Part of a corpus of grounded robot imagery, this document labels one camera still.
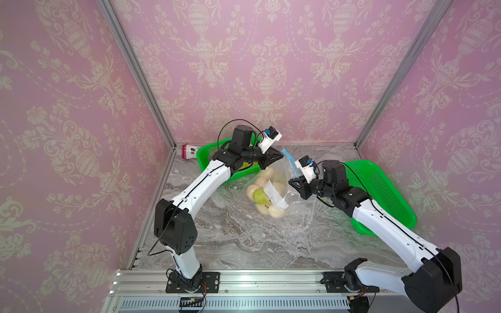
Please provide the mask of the clear zip-top bag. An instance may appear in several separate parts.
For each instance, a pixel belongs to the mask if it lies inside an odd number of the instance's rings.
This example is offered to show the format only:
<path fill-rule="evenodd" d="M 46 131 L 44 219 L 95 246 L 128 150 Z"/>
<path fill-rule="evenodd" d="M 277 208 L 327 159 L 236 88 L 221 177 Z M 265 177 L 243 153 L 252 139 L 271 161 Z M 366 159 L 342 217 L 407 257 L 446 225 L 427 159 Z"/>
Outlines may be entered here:
<path fill-rule="evenodd" d="M 307 200 L 302 199 L 299 193 L 288 184 L 290 179 L 299 177 L 301 171 L 296 168 L 293 156 L 286 149 L 283 149 L 282 153 L 284 157 L 281 160 L 259 171 L 246 184 L 245 194 L 250 185 L 258 185 L 269 196 L 271 203 L 268 205 L 258 205 L 254 201 L 250 201 L 246 194 L 251 205 L 264 216 L 270 216 L 268 213 L 269 206 L 285 210 L 287 212 L 285 216 L 288 216 L 297 215 L 304 209 L 314 207 L 318 203 L 315 196 Z"/>

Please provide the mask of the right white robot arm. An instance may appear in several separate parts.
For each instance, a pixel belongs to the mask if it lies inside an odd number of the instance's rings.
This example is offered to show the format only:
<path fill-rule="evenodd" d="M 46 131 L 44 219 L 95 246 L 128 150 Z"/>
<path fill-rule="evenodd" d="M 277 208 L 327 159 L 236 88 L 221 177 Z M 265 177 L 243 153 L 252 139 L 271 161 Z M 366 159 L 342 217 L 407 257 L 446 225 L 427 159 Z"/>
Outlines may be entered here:
<path fill-rule="evenodd" d="M 340 209 L 369 228 L 406 264 L 392 267 L 358 258 L 344 268 L 344 283 L 350 291 L 362 296 L 369 288 L 389 290 L 407 296 L 423 312 L 439 312 L 458 299 L 463 280 L 461 258 L 455 250 L 424 240 L 392 217 L 364 186 L 352 186 L 347 164 L 338 160 L 317 164 L 309 156 L 294 164 L 301 175 L 288 184 L 301 198 L 330 199 L 328 207 Z"/>

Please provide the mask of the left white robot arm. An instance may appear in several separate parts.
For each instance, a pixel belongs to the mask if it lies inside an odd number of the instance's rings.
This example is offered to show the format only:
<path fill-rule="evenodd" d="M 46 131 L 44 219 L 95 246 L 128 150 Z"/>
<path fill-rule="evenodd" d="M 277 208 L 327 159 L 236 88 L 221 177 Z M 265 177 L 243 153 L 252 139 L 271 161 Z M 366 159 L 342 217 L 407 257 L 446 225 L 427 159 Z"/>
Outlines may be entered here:
<path fill-rule="evenodd" d="M 175 263 L 169 270 L 167 291 L 204 292 L 203 267 L 194 244 L 198 237 L 194 219 L 210 196 L 235 173 L 252 165 L 264 170 L 284 155 L 273 147 L 283 135 L 274 127 L 255 131 L 238 125 L 232 138 L 219 143 L 206 169 L 171 200 L 160 199 L 155 206 L 153 233 Z"/>

